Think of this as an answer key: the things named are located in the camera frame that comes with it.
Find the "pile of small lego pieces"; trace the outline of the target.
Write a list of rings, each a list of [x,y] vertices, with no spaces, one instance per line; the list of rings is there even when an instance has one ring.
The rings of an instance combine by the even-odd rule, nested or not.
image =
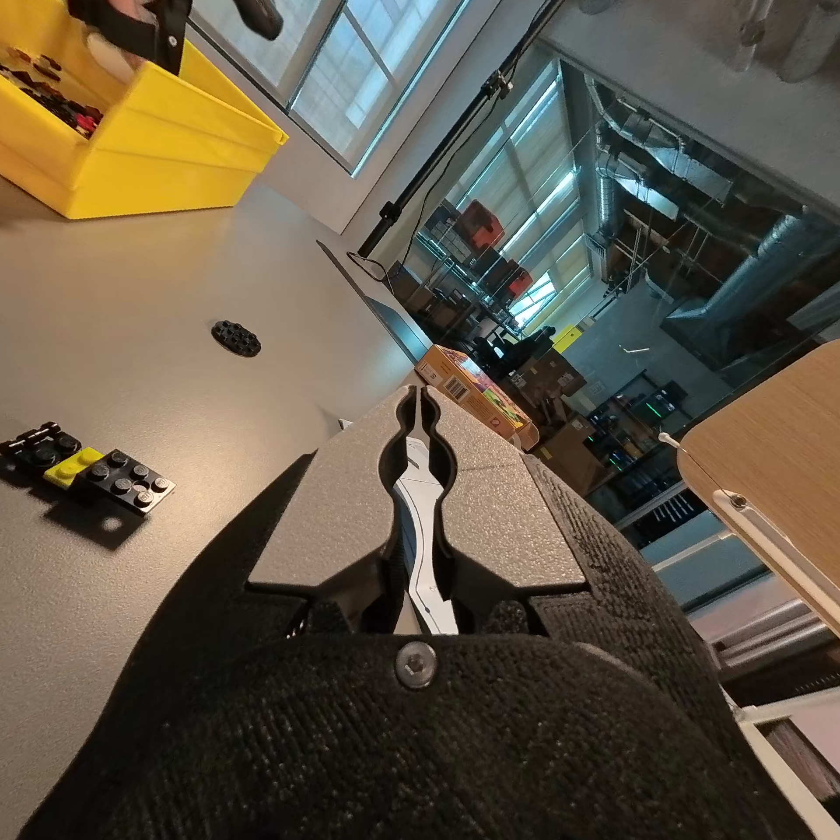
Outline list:
[[[2,45],[1,75],[16,90],[34,100],[76,133],[89,140],[104,119],[102,110],[70,93],[88,90],[54,58]]]

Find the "silver ventilation duct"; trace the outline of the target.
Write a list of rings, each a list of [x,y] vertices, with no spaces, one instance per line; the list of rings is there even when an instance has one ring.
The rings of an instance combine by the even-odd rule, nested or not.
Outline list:
[[[698,228],[742,260],[707,297],[688,293],[669,329],[723,356],[736,323],[838,252],[838,224],[730,156],[629,103],[592,76],[584,83],[599,117],[595,173],[609,195],[598,235],[617,236],[617,194]]]

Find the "metal shelf rack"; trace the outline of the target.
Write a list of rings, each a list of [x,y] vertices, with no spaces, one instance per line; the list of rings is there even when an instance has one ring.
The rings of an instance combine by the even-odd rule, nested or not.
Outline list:
[[[505,297],[519,263],[502,254],[501,241],[476,255],[457,236],[455,223],[468,204],[460,209],[441,202],[415,232],[406,256],[385,273],[404,309],[440,337],[469,337],[481,324],[512,327],[513,305],[526,295],[510,302]]]

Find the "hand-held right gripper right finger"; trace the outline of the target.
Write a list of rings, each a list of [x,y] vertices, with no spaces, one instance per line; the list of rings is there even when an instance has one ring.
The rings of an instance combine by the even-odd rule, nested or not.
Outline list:
[[[572,547],[523,453],[441,392],[420,393],[434,509],[434,572],[444,598],[492,608],[535,595],[582,592]]]

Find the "small yellow lego brick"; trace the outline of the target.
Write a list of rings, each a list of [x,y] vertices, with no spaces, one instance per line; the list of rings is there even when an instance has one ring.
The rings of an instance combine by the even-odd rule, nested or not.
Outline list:
[[[102,452],[91,447],[80,448],[73,454],[59,451],[56,446],[44,447],[44,450],[51,456],[51,460],[40,478],[46,484],[63,491],[68,491],[79,474],[104,456]]]

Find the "black lego assembly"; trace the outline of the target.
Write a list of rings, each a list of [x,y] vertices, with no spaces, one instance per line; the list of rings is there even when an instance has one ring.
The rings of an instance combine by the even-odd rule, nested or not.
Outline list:
[[[102,453],[103,458],[79,474],[68,491],[48,485],[40,477],[23,475],[75,501],[109,501],[141,518],[149,516],[175,492],[172,479],[121,449]]]

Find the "open instruction booklet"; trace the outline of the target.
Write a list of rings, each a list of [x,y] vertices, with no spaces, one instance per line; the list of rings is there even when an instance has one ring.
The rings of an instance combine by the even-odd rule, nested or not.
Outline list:
[[[444,489],[429,468],[426,445],[410,435],[415,393],[407,400],[382,404],[357,423],[340,421],[342,444],[381,445],[377,475],[391,501],[385,508],[385,540],[362,561],[362,576],[335,596],[359,634],[457,635],[451,602],[438,589],[434,572],[435,509]]]

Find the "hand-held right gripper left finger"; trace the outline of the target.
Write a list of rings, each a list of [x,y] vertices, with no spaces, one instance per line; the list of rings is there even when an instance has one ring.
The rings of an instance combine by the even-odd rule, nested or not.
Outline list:
[[[258,590],[363,614],[387,589],[397,541],[394,487],[407,466],[417,388],[405,385],[313,456],[248,576]]]

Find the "round black lego piece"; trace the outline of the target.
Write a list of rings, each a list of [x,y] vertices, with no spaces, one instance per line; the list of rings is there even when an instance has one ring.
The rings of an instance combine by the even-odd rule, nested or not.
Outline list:
[[[256,334],[239,322],[216,321],[211,327],[211,335],[218,344],[238,357],[252,359],[261,352],[261,342]]]

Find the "yellow plastic bin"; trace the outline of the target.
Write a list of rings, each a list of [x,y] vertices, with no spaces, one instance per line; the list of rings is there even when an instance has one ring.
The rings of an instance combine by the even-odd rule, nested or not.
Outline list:
[[[232,207],[287,140],[185,36],[176,77],[129,80],[91,55],[67,2],[2,2],[2,45],[56,59],[102,110],[89,140],[2,78],[2,177],[68,219]]]

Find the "black office chair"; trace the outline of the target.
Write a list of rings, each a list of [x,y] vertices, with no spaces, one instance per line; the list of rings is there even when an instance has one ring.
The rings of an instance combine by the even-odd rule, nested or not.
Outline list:
[[[495,381],[518,371],[530,359],[544,354],[552,346],[556,328],[546,326],[517,343],[504,343],[498,355],[487,339],[477,337],[472,342],[473,357],[479,367]]]

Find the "brown cardboard boxes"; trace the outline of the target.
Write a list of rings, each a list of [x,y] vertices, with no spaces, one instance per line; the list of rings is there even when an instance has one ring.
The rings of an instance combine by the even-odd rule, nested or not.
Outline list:
[[[539,430],[532,450],[552,472],[579,495],[587,497],[615,477],[595,451],[594,410],[581,393],[585,378],[557,350],[529,359],[511,375],[514,394],[521,398]]]

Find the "large paned window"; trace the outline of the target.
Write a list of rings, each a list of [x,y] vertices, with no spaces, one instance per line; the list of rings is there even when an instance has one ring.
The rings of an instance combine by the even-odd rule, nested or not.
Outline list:
[[[456,1],[278,1],[280,35],[236,2],[198,1],[193,21],[350,174],[382,140],[464,15]]]
[[[532,276],[513,305],[515,328],[529,335],[550,324],[554,310],[592,282],[585,243],[584,167],[579,159],[593,140],[584,118],[572,138],[563,63],[547,49],[531,48],[517,68],[511,97],[494,109],[438,184],[440,203],[464,208],[482,202],[506,233],[501,252]]]

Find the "small black lego piece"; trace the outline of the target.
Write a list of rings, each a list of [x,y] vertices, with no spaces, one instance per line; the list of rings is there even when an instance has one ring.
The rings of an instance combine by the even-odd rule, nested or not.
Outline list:
[[[1,456],[10,459],[20,473],[36,478],[79,451],[80,440],[55,422],[43,423],[1,443]]]

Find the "black light stand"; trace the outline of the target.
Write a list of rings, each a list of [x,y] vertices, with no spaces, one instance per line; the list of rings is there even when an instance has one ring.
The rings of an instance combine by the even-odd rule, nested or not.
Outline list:
[[[353,215],[343,235],[369,257],[415,195],[433,189],[467,132],[512,90],[518,63],[563,1],[499,2]]]

